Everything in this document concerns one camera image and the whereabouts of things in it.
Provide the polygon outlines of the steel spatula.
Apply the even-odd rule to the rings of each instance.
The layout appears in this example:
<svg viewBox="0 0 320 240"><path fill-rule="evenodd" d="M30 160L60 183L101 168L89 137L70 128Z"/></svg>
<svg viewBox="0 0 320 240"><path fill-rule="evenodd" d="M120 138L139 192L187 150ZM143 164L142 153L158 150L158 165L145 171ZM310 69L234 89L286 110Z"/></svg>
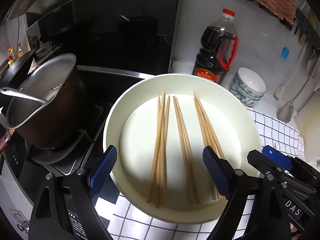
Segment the steel spatula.
<svg viewBox="0 0 320 240"><path fill-rule="evenodd" d="M280 121L282 121L284 123L289 123L291 121L291 119L293 117L293 113L294 113L294 104L293 103L300 96L302 90L305 88L305 86L307 85L308 81L315 77L318 67L319 67L319 55L317 55L317 57L315 58L314 63L313 63L312 67L309 70L308 78L304 82L304 84L301 87L301 89L299 90L299 92L295 95L295 97L293 99L291 99L290 101L285 103L283 108L278 113L277 117L278 117L278 119Z"/></svg>

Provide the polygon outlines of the steel saucepan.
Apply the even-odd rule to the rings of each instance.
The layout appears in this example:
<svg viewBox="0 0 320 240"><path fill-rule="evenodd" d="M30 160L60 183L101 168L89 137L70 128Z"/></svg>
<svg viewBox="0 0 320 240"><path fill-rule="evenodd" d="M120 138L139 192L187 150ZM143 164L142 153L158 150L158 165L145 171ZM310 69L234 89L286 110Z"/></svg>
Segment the steel saucepan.
<svg viewBox="0 0 320 240"><path fill-rule="evenodd" d="M75 127L85 88L71 53L56 56L37 68L17 89L45 104L11 97L6 115L7 132L1 138L4 150L13 133L41 149L54 148Z"/></svg>

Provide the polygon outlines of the white dish brush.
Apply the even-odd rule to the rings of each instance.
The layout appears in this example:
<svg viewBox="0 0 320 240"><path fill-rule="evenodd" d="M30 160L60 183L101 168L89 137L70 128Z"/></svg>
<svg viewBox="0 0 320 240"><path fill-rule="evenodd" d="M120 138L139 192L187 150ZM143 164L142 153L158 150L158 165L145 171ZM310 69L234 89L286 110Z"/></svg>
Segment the white dish brush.
<svg viewBox="0 0 320 240"><path fill-rule="evenodd" d="M276 100L280 100L280 99L282 98L282 96L283 96L283 94L284 94L284 92L285 92L285 88L287 87L287 85L288 85L289 82L291 81L294 73L296 72L297 68L299 67L299 65L300 65L300 63L301 63L301 61L302 61L302 59L303 59L303 56L304 56L304 54L305 54L305 51L306 51L307 46L308 46L308 44L307 44L307 43L304 43L304 46L303 46L303 48L301 49L299 58L298 58L298 60L297 60L297 64L296 64L295 68L290 72L290 75L289 75L289 78L287 79L287 81L286 81L284 84L282 84L282 85L280 85L280 86L278 86L278 87L276 88L275 93L274 93L274 98L275 98Z"/></svg>

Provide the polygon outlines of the cream oval tray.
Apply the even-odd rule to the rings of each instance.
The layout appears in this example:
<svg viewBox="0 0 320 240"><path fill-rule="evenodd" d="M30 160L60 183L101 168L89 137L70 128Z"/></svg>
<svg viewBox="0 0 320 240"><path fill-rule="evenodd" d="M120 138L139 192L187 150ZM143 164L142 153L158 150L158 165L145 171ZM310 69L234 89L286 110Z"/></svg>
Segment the cream oval tray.
<svg viewBox="0 0 320 240"><path fill-rule="evenodd" d="M248 110L228 90L192 75L158 75L127 89L106 120L103 147L111 145L117 188L169 223L208 222L225 208L202 160L207 145L233 168L260 174L247 162L249 151L261 149Z"/></svg>

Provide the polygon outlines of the bottom floral bowl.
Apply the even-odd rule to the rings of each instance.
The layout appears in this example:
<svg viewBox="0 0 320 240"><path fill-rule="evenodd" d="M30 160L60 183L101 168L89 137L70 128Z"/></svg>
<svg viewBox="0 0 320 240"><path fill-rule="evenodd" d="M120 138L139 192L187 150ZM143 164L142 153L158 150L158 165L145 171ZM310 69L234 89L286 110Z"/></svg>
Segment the bottom floral bowl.
<svg viewBox="0 0 320 240"><path fill-rule="evenodd" d="M232 84L230 92L246 107L252 107L258 103L261 98L254 98L246 94L239 86Z"/></svg>

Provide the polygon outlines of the steel ladle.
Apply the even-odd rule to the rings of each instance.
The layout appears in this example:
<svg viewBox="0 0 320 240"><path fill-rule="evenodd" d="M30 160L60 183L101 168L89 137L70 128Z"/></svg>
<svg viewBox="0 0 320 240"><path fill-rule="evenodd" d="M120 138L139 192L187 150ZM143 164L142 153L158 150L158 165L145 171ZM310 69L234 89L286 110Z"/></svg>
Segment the steel ladle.
<svg viewBox="0 0 320 240"><path fill-rule="evenodd" d="M47 100L36 98L34 96L31 96L29 94L25 94L19 90L9 88L9 87L2 87L1 94L7 95L7 96L12 96L12 97L17 97L17 98L23 98L23 99L27 99L27 100L32 100L32 101L36 101L36 102L39 102L42 104L45 104L48 102Z"/></svg>

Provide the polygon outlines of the middle floral bowl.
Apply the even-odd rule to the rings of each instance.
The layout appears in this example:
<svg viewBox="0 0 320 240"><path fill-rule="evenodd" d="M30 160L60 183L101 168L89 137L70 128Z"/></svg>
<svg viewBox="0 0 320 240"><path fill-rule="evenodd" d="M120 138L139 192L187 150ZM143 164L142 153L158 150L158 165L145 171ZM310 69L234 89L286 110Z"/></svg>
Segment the middle floral bowl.
<svg viewBox="0 0 320 240"><path fill-rule="evenodd" d="M251 89L238 76L233 77L232 84L239 86L246 94L248 94L254 98L262 98L264 96L264 93L259 93L259 92L256 92L255 90Z"/></svg>

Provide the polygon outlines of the dark soy sauce bottle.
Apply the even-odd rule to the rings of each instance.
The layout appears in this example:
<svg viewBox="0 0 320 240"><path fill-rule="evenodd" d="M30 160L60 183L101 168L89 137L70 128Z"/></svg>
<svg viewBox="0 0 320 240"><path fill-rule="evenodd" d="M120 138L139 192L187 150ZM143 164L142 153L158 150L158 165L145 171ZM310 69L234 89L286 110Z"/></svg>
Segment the dark soy sauce bottle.
<svg viewBox="0 0 320 240"><path fill-rule="evenodd" d="M220 19L207 26L201 37L193 75L221 84L232 66L239 44L233 25L235 12L223 9Z"/></svg>

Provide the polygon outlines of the cream cutting board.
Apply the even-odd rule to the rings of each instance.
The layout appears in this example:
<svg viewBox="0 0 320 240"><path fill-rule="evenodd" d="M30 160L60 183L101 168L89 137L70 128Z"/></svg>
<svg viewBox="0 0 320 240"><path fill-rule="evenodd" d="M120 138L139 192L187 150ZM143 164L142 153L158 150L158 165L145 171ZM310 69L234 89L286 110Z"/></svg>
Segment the cream cutting board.
<svg viewBox="0 0 320 240"><path fill-rule="evenodd" d="M319 90L294 117L300 136L304 141L304 156L307 163L319 157Z"/></svg>

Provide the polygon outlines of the white black grid cloth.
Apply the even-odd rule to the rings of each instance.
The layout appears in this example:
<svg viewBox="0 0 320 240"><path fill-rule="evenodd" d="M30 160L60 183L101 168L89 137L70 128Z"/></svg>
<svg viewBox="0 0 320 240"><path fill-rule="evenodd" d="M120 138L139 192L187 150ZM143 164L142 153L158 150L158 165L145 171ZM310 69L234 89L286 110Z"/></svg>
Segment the white black grid cloth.
<svg viewBox="0 0 320 240"><path fill-rule="evenodd" d="M291 157L304 157L304 141L290 126L255 109L248 110L263 146L274 147ZM147 215L135 207L108 179L95 209L113 239L207 239L217 220L201 224L174 224Z"/></svg>

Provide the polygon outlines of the top floral bowl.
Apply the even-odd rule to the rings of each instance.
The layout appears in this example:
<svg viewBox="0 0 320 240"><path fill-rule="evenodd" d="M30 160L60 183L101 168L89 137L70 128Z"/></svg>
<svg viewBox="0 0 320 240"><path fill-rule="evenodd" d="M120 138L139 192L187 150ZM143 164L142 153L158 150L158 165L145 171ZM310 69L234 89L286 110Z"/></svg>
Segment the top floral bowl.
<svg viewBox="0 0 320 240"><path fill-rule="evenodd" d="M253 70L245 67L240 67L235 76L238 76L251 89L259 93L266 93L267 86L264 80Z"/></svg>

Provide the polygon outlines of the floral bowl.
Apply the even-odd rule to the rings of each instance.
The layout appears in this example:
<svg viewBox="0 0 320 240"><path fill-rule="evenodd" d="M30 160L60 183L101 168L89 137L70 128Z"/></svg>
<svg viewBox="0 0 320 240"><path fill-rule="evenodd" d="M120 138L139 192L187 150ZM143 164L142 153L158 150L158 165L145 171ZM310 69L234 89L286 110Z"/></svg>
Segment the floral bowl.
<svg viewBox="0 0 320 240"><path fill-rule="evenodd" d="M252 107L258 103L261 98L254 98L246 94L239 86L232 84L230 92L246 107Z"/></svg>
<svg viewBox="0 0 320 240"><path fill-rule="evenodd" d="M255 90L251 89L238 76L233 77L232 84L239 86L246 94L248 94L254 98L262 98L264 96L264 93L259 93L259 92L256 92Z"/></svg>
<svg viewBox="0 0 320 240"><path fill-rule="evenodd" d="M259 93L266 93L267 86L264 80L253 70L245 67L240 67L235 76L238 76L251 89Z"/></svg>

